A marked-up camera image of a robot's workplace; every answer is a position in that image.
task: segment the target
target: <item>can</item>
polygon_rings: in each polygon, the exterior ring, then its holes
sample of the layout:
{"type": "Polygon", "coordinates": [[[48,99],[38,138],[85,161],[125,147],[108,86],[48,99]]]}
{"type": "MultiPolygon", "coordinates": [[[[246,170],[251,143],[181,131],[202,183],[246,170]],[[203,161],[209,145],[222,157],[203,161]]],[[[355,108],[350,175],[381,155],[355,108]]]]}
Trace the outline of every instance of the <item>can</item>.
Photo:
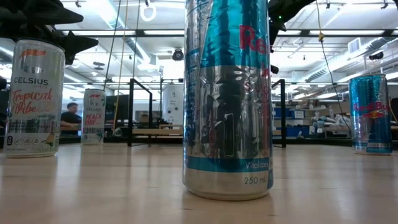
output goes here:
{"type": "Polygon", "coordinates": [[[82,144],[104,143],[105,91],[86,89],[83,99],[82,144]]]}
{"type": "Polygon", "coordinates": [[[383,74],[349,81],[353,149],[357,154],[392,152],[387,79],[383,74]]]}
{"type": "Polygon", "coordinates": [[[16,43],[4,142],[7,157],[57,153],[64,67],[60,47],[30,39],[16,43]]]}
{"type": "Polygon", "coordinates": [[[183,183],[250,200],[273,184],[267,1],[187,0],[183,183]]]}

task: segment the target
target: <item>can lid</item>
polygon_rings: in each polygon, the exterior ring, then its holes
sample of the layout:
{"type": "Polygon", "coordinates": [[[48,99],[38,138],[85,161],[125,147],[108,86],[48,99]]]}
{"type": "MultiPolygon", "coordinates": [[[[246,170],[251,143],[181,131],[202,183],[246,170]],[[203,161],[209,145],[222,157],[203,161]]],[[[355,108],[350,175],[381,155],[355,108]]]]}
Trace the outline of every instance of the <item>can lid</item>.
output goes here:
{"type": "Polygon", "coordinates": [[[52,45],[52,46],[54,46],[54,47],[58,47],[58,48],[60,48],[63,52],[65,52],[65,49],[64,49],[63,47],[61,47],[61,46],[58,45],[58,44],[51,43],[50,41],[47,41],[47,40],[42,40],[42,39],[38,39],[38,38],[31,38],[31,37],[21,37],[21,38],[19,38],[19,39],[17,40],[17,42],[20,41],[20,40],[35,40],[35,41],[43,42],[43,43],[46,43],[46,44],[50,44],[50,45],[52,45]]]}

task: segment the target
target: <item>celsius can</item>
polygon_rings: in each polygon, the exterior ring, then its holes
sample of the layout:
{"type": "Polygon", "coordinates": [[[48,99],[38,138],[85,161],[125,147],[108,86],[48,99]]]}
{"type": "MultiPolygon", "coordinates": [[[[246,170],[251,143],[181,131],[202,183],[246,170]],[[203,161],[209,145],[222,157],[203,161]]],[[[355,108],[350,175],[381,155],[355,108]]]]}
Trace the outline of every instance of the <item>celsius can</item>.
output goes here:
{"type": "Polygon", "coordinates": [[[82,144],[104,143],[105,91],[87,89],[83,100],[82,144]]]}
{"type": "Polygon", "coordinates": [[[187,0],[183,183],[250,200],[273,184],[267,1],[187,0]]]}
{"type": "Polygon", "coordinates": [[[58,151],[64,67],[60,47],[30,39],[17,42],[4,142],[7,157],[58,151]]]}
{"type": "Polygon", "coordinates": [[[357,77],[348,85],[355,153],[389,155],[392,142],[386,76],[357,77]]]}

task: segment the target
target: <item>white can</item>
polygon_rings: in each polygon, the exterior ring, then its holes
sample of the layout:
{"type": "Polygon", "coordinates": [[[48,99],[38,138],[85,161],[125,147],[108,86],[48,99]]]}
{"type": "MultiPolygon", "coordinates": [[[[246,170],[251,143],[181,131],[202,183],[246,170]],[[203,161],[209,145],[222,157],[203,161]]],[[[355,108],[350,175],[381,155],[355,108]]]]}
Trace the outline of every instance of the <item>white can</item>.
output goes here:
{"type": "Polygon", "coordinates": [[[7,157],[57,153],[64,68],[60,47],[38,40],[17,42],[4,142],[7,157]]]}
{"type": "Polygon", "coordinates": [[[83,100],[82,144],[104,143],[105,91],[87,89],[83,100]]]}

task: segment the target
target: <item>wire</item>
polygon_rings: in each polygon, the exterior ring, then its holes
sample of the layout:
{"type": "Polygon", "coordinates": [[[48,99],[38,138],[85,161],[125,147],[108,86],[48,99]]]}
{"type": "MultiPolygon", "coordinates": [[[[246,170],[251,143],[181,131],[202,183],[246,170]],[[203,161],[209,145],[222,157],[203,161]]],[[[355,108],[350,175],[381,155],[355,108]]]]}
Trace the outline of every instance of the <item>wire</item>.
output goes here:
{"type": "Polygon", "coordinates": [[[316,4],[317,4],[317,14],[318,14],[318,26],[319,26],[319,36],[318,36],[318,40],[321,43],[322,46],[322,52],[323,52],[323,56],[325,58],[325,62],[326,62],[326,67],[328,68],[329,74],[330,74],[330,78],[331,78],[331,84],[333,85],[333,89],[335,90],[336,96],[337,96],[337,103],[338,106],[340,108],[340,113],[341,116],[343,117],[343,121],[346,124],[348,130],[351,132],[351,128],[349,127],[349,125],[347,124],[346,120],[344,119],[343,116],[343,109],[341,108],[341,103],[340,103],[340,98],[338,96],[338,92],[335,86],[335,81],[333,80],[333,75],[331,74],[330,68],[329,68],[329,63],[328,63],[328,57],[326,57],[326,53],[325,53],[325,48],[323,46],[323,38],[325,37],[322,33],[322,28],[321,28],[321,17],[320,17],[320,12],[319,12],[319,5],[318,5],[318,0],[315,0],[316,4]]]}
{"type": "MultiPolygon", "coordinates": [[[[127,24],[127,15],[128,15],[128,7],[126,6],[126,16],[124,18],[124,24],[127,24]]],[[[118,118],[118,108],[119,108],[119,94],[120,94],[120,81],[122,78],[122,68],[123,68],[123,57],[124,57],[124,42],[126,40],[126,28],[123,31],[123,46],[122,46],[122,57],[120,61],[120,71],[119,71],[119,83],[118,83],[118,95],[116,96],[116,107],[114,110],[114,118],[113,118],[113,131],[116,130],[116,118],[118,118]]]]}
{"type": "Polygon", "coordinates": [[[106,87],[106,82],[108,81],[109,66],[111,65],[111,57],[112,57],[112,52],[113,52],[114,38],[115,38],[115,35],[116,35],[116,30],[118,29],[118,22],[119,22],[119,14],[120,14],[120,6],[121,6],[121,4],[122,4],[122,0],[119,0],[118,14],[116,15],[116,24],[114,25],[114,30],[113,30],[111,51],[109,52],[108,66],[106,66],[106,75],[105,75],[105,81],[104,81],[104,91],[105,91],[105,87],[106,87]]]}

